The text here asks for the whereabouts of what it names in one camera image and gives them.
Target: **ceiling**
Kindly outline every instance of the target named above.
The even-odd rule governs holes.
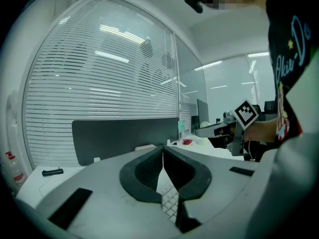
[[[190,28],[211,17],[224,13],[223,10],[212,10],[204,6],[202,14],[196,13],[184,0],[148,0],[161,9],[168,16],[173,18],[183,27]]]

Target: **cable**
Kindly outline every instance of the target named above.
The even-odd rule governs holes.
[[[249,144],[248,144],[248,152],[249,152],[249,155],[250,155],[251,159],[255,162],[255,160],[253,159],[253,156],[252,156],[252,154],[250,152],[250,141],[249,141]]]

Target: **black camera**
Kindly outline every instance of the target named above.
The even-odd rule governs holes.
[[[185,0],[185,2],[192,7],[197,13],[203,12],[203,5],[200,0]]]

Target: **white desk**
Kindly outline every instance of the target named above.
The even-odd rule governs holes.
[[[227,149],[214,148],[208,138],[200,138],[196,135],[188,135],[185,138],[193,140],[191,145],[183,145],[182,141],[178,141],[177,145],[174,146],[208,156],[244,160],[243,157],[233,157]],[[61,183],[72,177],[83,168],[83,166],[62,167],[64,171],[63,174],[43,177],[43,170],[53,170],[57,169],[57,167],[38,166],[28,177],[27,181],[20,189],[16,198],[26,202],[27,204],[35,208],[50,191],[55,189],[57,186],[59,186]],[[159,177],[157,192],[162,194],[166,188],[171,187],[169,183],[171,183],[171,181],[163,169]]]

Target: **person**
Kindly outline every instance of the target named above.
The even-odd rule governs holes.
[[[269,50],[278,102],[278,117],[255,122],[245,131],[245,141],[282,144],[302,133],[286,95],[318,51],[316,0],[201,0],[214,9],[255,4],[265,9],[270,22]]]

